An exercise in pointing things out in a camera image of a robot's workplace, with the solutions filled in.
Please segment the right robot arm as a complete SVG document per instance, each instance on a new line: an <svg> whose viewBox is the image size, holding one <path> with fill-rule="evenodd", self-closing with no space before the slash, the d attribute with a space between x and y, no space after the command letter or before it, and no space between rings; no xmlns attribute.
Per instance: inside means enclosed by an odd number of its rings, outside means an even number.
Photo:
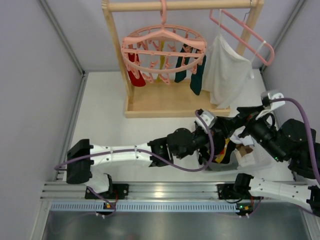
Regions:
<svg viewBox="0 0 320 240"><path fill-rule="evenodd" d="M277 162L288 161L288 168L306 179L315 179L314 170L320 166L320 145L315 142L316 131L306 131L305 123L293 118L279 129L267 122L268 113L262 117L248 116L241 136L251 136ZM246 173L236 176L233 189L241 196L282 200L315 216L320 215L319 184L293 185L267 181Z"/></svg>

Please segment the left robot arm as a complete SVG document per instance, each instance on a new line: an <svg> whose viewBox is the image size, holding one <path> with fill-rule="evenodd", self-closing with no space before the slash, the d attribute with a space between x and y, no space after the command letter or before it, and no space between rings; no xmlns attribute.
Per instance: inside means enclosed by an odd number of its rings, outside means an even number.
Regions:
<svg viewBox="0 0 320 240"><path fill-rule="evenodd" d="M193 153L198 154L201 164L206 164L211 156L211 146L214 146L212 162L229 164L235 143L218 129L212 128L211 134L212 142L206 131L198 125L193 132L179 128L166 137L136 146L100 146L91 144L89 139L81 139L67 152L68 160L79 160L67 164L66 183L84 184L98 194L109 193L113 187L107 169L111 166L165 167L174 162L174 157L183 159Z"/></svg>

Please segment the dark green patterned sock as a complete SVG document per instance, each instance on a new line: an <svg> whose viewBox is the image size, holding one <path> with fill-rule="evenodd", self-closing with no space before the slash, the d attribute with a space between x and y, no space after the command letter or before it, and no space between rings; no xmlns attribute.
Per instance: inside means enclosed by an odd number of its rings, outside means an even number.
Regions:
<svg viewBox="0 0 320 240"><path fill-rule="evenodd" d="M199 96L202 90L202 79L203 79L206 60L207 60L207 56L205 55L203 57L202 64L197 65L196 74L191 75L191 81L189 86L192 92L196 96Z"/></svg>

